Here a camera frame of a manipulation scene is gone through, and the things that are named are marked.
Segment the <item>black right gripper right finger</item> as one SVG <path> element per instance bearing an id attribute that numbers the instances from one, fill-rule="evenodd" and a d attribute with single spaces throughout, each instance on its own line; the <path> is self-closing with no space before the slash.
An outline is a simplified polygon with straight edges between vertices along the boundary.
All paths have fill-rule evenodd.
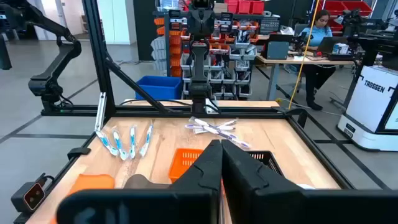
<path id="1" fill-rule="evenodd" d="M 304 189 L 232 142 L 221 144 L 233 224 L 398 224 L 398 190 Z"/>

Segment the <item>red storage bin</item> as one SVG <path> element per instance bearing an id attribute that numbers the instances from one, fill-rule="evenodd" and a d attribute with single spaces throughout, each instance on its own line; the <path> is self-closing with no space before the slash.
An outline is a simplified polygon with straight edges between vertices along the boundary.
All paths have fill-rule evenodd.
<path id="1" fill-rule="evenodd" d="M 238 2 L 238 14 L 250 14 L 251 12 L 251 1 L 249 0 L 239 0 Z"/>
<path id="2" fill-rule="evenodd" d="M 264 11 L 264 1 L 255 0 L 251 2 L 251 14 L 262 14 Z"/>
<path id="3" fill-rule="evenodd" d="M 224 3 L 228 5 L 228 12 L 236 13 L 238 10 L 238 0 L 224 0 Z"/>

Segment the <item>orange plastic basket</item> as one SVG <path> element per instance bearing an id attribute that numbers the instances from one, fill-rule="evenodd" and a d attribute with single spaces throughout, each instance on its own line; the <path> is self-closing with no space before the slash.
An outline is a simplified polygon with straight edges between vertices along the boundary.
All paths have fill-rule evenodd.
<path id="1" fill-rule="evenodd" d="M 170 169 L 169 179 L 174 183 L 202 154 L 202 149 L 178 148 L 175 151 Z"/>

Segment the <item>parts shelf rack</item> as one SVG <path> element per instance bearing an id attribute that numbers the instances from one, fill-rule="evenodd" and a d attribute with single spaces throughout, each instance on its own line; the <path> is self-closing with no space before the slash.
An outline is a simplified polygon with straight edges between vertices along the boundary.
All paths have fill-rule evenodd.
<path id="1" fill-rule="evenodd" d="M 177 11 L 155 11 L 153 15 L 157 28 L 157 38 L 151 43 L 155 67 L 168 77 L 181 78 L 182 98 L 187 99 L 195 65 L 187 18 Z M 251 96 L 260 19 L 260 15 L 216 14 L 214 31 L 205 38 L 209 52 L 203 69 L 218 99 L 247 100 Z"/>

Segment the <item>smoky grey translucent tray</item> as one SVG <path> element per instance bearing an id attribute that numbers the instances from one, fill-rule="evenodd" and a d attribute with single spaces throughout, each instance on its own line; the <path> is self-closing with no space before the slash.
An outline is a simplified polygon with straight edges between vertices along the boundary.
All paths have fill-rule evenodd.
<path id="1" fill-rule="evenodd" d="M 134 174 L 126 181 L 124 189 L 167 189 L 170 184 L 157 184 L 149 181 L 142 174 Z"/>

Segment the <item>wooden desk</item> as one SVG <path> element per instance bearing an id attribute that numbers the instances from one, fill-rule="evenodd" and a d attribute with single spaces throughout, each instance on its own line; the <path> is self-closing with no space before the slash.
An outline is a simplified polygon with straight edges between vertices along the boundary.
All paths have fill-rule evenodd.
<path id="1" fill-rule="evenodd" d="M 279 65 L 280 64 L 319 64 L 319 65 L 353 65 L 353 61 L 330 61 L 327 58 L 322 57 L 305 57 L 304 59 L 294 59 L 293 57 L 287 57 L 284 60 L 278 59 L 266 59 L 258 53 L 256 58 L 264 63 L 271 65 L 271 74 L 269 76 L 268 90 L 266 94 L 266 101 L 274 101 L 276 99 L 277 90 L 277 79 L 279 77 Z"/>

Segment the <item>person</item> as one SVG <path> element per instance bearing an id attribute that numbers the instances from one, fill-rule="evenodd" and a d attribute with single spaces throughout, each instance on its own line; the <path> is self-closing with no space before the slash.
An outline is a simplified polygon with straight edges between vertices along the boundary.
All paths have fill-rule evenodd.
<path id="1" fill-rule="evenodd" d="M 328 26 L 329 19 L 330 13 L 327 10 L 322 9 L 321 11 L 318 11 L 315 16 L 312 31 L 310 31 L 310 26 L 304 28 L 302 31 L 306 33 L 305 39 L 308 39 L 309 34 L 312 35 L 307 47 L 308 51 L 316 52 L 324 37 L 333 36 L 332 31 Z M 323 109 L 322 106 L 315 103 L 315 93 L 325 84 L 335 71 L 336 67 L 333 65 L 304 65 L 302 67 L 302 73 L 304 73 L 306 81 L 306 102 L 311 109 L 315 111 L 321 111 Z"/>

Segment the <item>silver aluminium profile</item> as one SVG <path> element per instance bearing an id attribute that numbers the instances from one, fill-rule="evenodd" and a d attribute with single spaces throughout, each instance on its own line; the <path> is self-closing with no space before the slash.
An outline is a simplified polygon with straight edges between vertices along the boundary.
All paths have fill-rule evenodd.
<path id="1" fill-rule="evenodd" d="M 99 95 L 94 131 L 101 131 L 103 128 L 105 107 L 106 107 L 106 93 L 101 92 Z"/>

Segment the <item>black laptop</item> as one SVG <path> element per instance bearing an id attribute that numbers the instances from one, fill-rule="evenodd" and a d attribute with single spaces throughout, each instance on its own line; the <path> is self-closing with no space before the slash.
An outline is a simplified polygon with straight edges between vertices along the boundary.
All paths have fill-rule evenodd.
<path id="1" fill-rule="evenodd" d="M 347 44 L 346 37 L 324 37 L 318 46 L 317 50 L 313 53 L 314 57 L 326 57 L 329 56 L 334 48 L 335 44 Z"/>

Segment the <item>small white box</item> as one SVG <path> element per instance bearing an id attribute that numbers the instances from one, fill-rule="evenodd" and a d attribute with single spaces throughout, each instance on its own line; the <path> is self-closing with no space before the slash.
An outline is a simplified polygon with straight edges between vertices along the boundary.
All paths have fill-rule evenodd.
<path id="1" fill-rule="evenodd" d="M 336 43 L 333 46 L 333 54 L 348 54 L 349 45 L 343 43 Z"/>

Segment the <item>white Trossen mobile base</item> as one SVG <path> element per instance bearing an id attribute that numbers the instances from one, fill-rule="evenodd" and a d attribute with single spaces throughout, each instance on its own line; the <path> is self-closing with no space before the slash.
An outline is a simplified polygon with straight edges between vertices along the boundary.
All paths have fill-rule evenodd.
<path id="1" fill-rule="evenodd" d="M 337 129 L 361 149 L 398 152 L 398 71 L 364 66 Z"/>

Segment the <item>red bin shelf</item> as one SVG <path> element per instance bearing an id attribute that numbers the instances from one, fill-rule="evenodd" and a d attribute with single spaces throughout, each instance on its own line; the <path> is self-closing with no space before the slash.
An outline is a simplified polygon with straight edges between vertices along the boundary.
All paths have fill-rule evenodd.
<path id="1" fill-rule="evenodd" d="M 371 7 L 362 0 L 314 0 L 317 3 L 313 6 L 317 12 L 327 10 L 330 14 L 328 25 L 333 35 L 343 34 L 343 25 L 335 21 L 339 17 L 343 17 L 345 11 L 358 10 L 362 17 L 368 18 L 373 12 Z"/>

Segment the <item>black background robot rig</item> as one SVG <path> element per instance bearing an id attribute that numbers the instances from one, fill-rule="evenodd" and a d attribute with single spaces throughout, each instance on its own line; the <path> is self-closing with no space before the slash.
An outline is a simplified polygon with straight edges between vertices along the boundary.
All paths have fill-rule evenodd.
<path id="1" fill-rule="evenodd" d="M 353 51 L 354 73 L 344 101 L 334 98 L 332 103 L 345 110 L 354 92 L 361 69 L 374 65 L 376 57 L 382 55 L 381 65 L 398 71 L 398 30 L 385 35 L 389 23 L 382 19 L 367 19 L 359 9 L 344 10 L 335 22 L 343 25 L 343 34 L 348 38 L 349 49 Z"/>

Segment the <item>black aluminium table frame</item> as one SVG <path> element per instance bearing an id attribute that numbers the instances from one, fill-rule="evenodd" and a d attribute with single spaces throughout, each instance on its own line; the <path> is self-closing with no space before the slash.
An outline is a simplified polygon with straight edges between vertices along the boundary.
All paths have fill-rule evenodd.
<path id="1" fill-rule="evenodd" d="M 99 34 L 100 16 L 96 0 L 83 0 L 83 8 L 88 14 L 91 32 L 91 48 L 97 77 L 101 90 L 106 90 L 108 99 L 104 124 L 107 128 L 114 124 L 129 124 L 133 121 L 143 123 L 153 117 L 164 129 L 155 129 L 156 146 L 149 149 L 149 158 L 125 161 L 114 158 L 102 142 L 91 136 L 85 146 L 90 148 L 87 154 L 78 154 L 69 158 L 65 167 L 56 175 L 47 187 L 46 198 L 31 214 L 20 214 L 13 224 L 52 224 L 59 203 L 67 196 L 78 176 L 107 174 L 115 179 L 117 187 L 124 185 L 133 174 L 142 174 L 150 180 L 169 182 L 168 169 L 176 148 L 183 147 L 187 134 L 179 128 L 182 118 L 163 118 L 150 109 L 148 103 L 135 102 L 131 106 L 116 106 L 109 70 L 110 58 L 106 56 L 104 37 Z M 304 121 L 311 116 L 302 112 L 299 120 L 290 116 L 283 117 L 277 112 L 275 101 L 227 101 L 222 100 L 224 112 L 239 113 L 239 132 L 252 129 L 261 130 L 258 140 L 252 148 L 255 151 L 273 152 L 283 174 L 298 184 L 309 184 L 317 188 L 353 189 L 353 184 L 332 163 L 326 154 L 309 138 L 303 130 Z"/>

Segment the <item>black frame clamp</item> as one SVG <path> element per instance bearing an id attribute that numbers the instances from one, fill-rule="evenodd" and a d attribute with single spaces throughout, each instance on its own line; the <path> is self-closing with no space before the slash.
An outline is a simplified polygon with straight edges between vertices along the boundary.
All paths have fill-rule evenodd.
<path id="1" fill-rule="evenodd" d="M 88 147 L 76 147 L 71 149 L 68 154 L 68 160 L 71 160 L 75 157 L 80 157 L 81 155 L 88 155 L 91 152 L 91 149 Z"/>

